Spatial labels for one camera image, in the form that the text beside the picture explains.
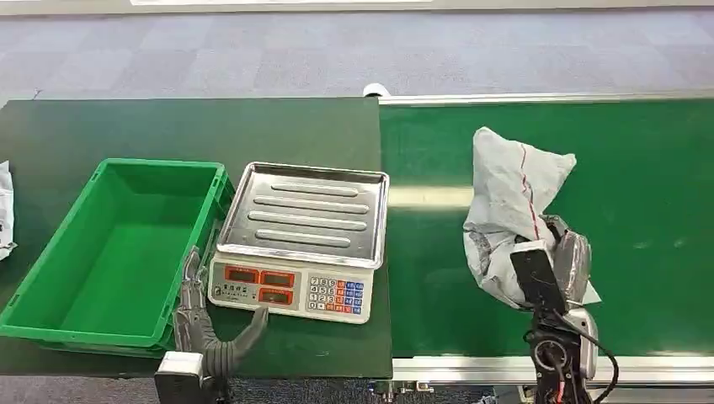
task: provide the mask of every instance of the white plastic bag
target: white plastic bag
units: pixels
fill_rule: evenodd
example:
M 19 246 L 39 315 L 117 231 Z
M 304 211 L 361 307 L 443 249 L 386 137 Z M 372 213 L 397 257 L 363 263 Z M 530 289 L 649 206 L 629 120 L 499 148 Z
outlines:
M 13 179 L 9 162 L 0 163 L 0 260 L 15 248 L 13 242 Z
M 464 223 L 464 249 L 479 287 L 513 308 L 525 307 L 510 254 L 515 237 L 555 239 L 540 218 L 555 199 L 575 156 L 508 141 L 482 127 L 473 136 L 473 200 Z

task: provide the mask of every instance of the green table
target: green table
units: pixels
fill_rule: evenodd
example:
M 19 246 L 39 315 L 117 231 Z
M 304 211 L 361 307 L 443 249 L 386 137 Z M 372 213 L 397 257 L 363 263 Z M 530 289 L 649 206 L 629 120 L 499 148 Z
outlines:
M 453 380 L 454 372 L 490 382 L 534 379 L 522 340 L 530 315 L 479 290 L 463 252 L 472 136 L 487 125 L 509 139 L 575 153 L 578 164 L 546 212 L 592 244 L 592 281 L 603 302 L 591 312 L 602 343 L 622 357 L 622 379 L 714 382 L 714 99 L 534 95 L 381 103 L 383 167 L 392 179 L 386 252 L 393 353 L 417 357 L 395 360 L 395 379 Z M 450 357 L 419 358 L 436 355 Z M 610 364 L 601 359 L 597 380 L 607 381 Z M 650 375 L 632 373 L 645 368 Z
M 108 152 L 224 162 L 234 181 L 249 160 L 381 168 L 392 178 L 386 244 L 391 315 L 373 312 L 362 326 L 378 332 L 372 345 L 378 351 L 352 355 L 356 363 L 334 358 L 330 375 L 390 377 L 386 362 L 393 355 L 395 380 L 532 383 L 521 340 L 530 317 L 480 291 L 463 253 L 471 137 L 488 125 L 508 138 L 578 157 L 548 211 L 593 244 L 593 283 L 603 303 L 592 312 L 602 342 L 620 359 L 621 379 L 711 385 L 706 232 L 714 221 L 707 209 L 714 185 L 714 159 L 708 157 L 714 97 L 625 98 L 390 97 L 380 100 L 379 110 L 374 100 L 359 99 L 10 103 L 0 112 L 0 159 L 22 162 L 15 170 L 21 247 L 13 261 L 0 263 L 0 304 Z M 381 137 L 372 126 L 377 114 Z M 198 132 L 208 136 L 201 143 L 194 139 Z M 274 136 L 279 146 L 266 148 L 257 134 Z M 17 150 L 26 157 L 14 156 Z M 38 179 L 37 173 L 59 170 L 66 173 L 58 183 Z M 24 187 L 28 181 L 32 186 Z M 386 285 L 384 269 L 376 274 Z M 238 325 L 227 320 L 233 312 L 215 313 L 231 330 L 222 330 L 226 336 Z M 316 357 L 301 352 L 297 341 L 315 348 L 321 340 L 314 332 L 353 350 L 350 343 L 373 337 L 367 328 L 359 335 L 330 334 L 327 325 L 297 328 L 285 317 L 279 321 L 285 328 L 251 354 L 246 375 L 325 375 L 301 360 Z M 281 348 L 290 343 L 296 345 Z M 0 363 L 0 373 L 145 374 L 155 366 L 0 340 L 6 347 L 19 353 Z M 271 353 L 282 349 L 290 349 L 291 364 Z M 30 356 L 29 364 L 17 360 L 20 354 Z M 46 358 L 57 363 L 38 364 Z M 607 381 L 609 372 L 601 360 L 596 381 Z
M 373 98 L 10 102 L 0 111 L 0 161 L 11 163 L 19 246 L 0 262 L 0 307 L 106 157 L 222 162 L 234 183 L 251 161 L 380 170 L 377 108 Z M 384 266 L 361 326 L 270 317 L 241 375 L 391 377 L 387 291 Z M 225 339 L 252 314 L 210 313 Z M 0 338 L 0 353 L 0 374 L 132 376 L 158 367 L 157 360 L 55 352 L 9 338 Z

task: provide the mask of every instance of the black cable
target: black cable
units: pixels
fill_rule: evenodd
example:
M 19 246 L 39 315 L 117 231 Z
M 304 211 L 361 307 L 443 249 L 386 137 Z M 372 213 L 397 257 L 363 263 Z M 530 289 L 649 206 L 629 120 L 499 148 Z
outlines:
M 552 313 L 556 315 L 558 320 L 560 320 L 565 327 L 570 328 L 571 331 L 579 334 L 581 337 L 587 339 L 591 343 L 594 343 L 596 347 L 598 347 L 601 351 L 605 353 L 605 356 L 607 356 L 607 358 L 612 363 L 612 379 L 607 385 L 607 388 L 605 388 L 605 391 L 603 391 L 599 395 L 599 397 L 596 398 L 595 401 L 593 401 L 594 404 L 600 404 L 610 394 L 610 392 L 615 389 L 615 385 L 617 385 L 617 380 L 620 378 L 620 366 L 617 364 L 617 359 L 615 359 L 615 355 L 612 354 L 612 352 L 608 348 L 603 347 L 602 344 L 600 344 L 600 341 L 597 340 L 597 338 L 594 338 L 583 330 L 575 327 L 571 322 L 566 320 L 559 312 L 554 310 L 552 311 Z
M 552 366 L 556 369 L 556 372 L 558 373 L 558 388 L 557 388 L 556 402 L 560 403 L 562 401 L 562 397 L 565 396 L 565 374 L 562 371 L 562 365 L 560 365 L 560 360 L 556 358 L 556 356 L 553 354 L 553 352 L 546 349 L 545 355 L 548 357 L 548 360 L 551 362 Z

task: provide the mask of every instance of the red stripe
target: red stripe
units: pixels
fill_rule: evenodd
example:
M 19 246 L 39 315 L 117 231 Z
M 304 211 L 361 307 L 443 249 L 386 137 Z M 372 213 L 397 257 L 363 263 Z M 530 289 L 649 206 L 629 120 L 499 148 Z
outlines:
M 528 208 L 530 209 L 530 218 L 533 220 L 533 230 L 535 230 L 535 233 L 536 233 L 535 239 L 540 240 L 541 234 L 538 232 L 538 225 L 536 222 L 536 212 L 533 210 L 533 188 L 530 186 L 530 183 L 528 182 L 528 179 L 525 176 L 524 165 L 525 165 L 526 150 L 525 150 L 525 146 L 523 143 L 520 143 L 520 148 L 523 149 L 523 158 L 520 161 L 520 172 L 523 175 L 523 180 L 521 181 L 521 183 L 523 184 L 523 190 L 521 192 L 525 196 L 525 193 L 528 192 L 528 190 L 530 190 L 530 197 L 528 198 Z

